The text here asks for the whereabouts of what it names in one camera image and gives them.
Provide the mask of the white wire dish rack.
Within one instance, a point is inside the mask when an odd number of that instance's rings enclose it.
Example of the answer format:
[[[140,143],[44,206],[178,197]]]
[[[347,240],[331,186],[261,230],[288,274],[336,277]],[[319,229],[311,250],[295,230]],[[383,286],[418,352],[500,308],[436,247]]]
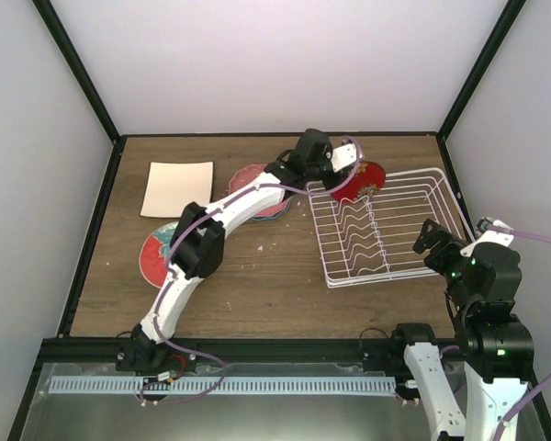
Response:
[[[309,206],[329,288],[432,277],[412,246],[431,219],[465,241],[472,231],[443,172],[437,167],[390,173],[376,194],[355,202],[322,196],[310,182]]]

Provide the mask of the small red floral plate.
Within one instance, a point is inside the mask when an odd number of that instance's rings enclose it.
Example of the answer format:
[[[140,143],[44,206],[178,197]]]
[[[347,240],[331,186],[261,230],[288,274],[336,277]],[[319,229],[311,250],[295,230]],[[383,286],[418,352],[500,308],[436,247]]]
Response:
[[[380,164],[363,161],[350,182],[333,192],[332,198],[340,203],[355,203],[363,197],[373,197],[385,182],[386,171]]]

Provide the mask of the pink dotted scalloped plate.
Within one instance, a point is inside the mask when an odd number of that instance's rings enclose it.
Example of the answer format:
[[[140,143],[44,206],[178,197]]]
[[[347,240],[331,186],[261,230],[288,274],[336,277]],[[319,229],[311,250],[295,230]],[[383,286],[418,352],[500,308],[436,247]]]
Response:
[[[229,193],[234,193],[251,183],[259,174],[263,172],[265,167],[266,164],[249,164],[239,169],[234,173],[229,182]]]

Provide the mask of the blue dotted scalloped plate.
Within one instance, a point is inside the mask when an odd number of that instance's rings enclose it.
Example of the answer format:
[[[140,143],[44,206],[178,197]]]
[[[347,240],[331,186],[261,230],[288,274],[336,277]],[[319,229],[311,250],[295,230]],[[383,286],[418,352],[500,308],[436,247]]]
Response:
[[[253,221],[269,221],[276,219],[280,215],[284,214],[290,207],[290,201],[284,201],[279,204],[275,204],[267,209],[263,209],[257,214],[252,216]]]

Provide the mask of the beige square plate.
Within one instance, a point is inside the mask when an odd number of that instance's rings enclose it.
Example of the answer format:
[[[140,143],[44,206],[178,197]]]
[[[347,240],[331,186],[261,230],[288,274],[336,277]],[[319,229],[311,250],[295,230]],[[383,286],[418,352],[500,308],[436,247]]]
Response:
[[[140,215],[145,218],[179,218],[191,202],[210,202],[214,163],[151,162]]]

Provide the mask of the red teal flower plate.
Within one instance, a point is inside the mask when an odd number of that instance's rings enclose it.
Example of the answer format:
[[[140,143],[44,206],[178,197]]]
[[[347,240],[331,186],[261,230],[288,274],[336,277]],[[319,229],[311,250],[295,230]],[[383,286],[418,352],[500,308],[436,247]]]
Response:
[[[164,224],[148,235],[139,253],[139,270],[143,279],[155,288],[161,288],[166,278],[165,258],[171,248],[171,239],[178,221]]]

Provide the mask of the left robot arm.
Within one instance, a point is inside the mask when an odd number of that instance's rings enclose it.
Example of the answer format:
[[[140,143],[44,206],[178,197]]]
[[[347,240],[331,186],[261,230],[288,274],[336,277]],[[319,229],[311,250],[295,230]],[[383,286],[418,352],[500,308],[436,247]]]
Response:
[[[150,371],[168,363],[178,319],[197,286],[221,265],[226,239],[234,230],[294,194],[308,196],[308,182],[322,182],[323,196],[342,189],[356,174],[361,158],[357,141],[347,137],[334,147],[327,134],[307,129],[294,148],[267,164],[250,183],[206,206],[189,203],[170,241],[160,292],[131,332],[134,358]]]

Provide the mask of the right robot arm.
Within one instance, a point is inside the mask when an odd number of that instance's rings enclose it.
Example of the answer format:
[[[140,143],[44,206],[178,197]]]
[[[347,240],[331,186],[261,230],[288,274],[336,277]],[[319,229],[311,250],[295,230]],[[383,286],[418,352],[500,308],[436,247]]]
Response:
[[[432,327],[400,323],[392,332],[390,361],[410,372],[432,440],[513,440],[517,435],[517,420],[509,412],[528,391],[534,341],[512,312],[523,274],[521,257],[510,247],[512,235],[503,227],[484,220],[481,235],[466,243],[428,219],[412,246],[445,280],[466,376],[467,407],[462,409]]]

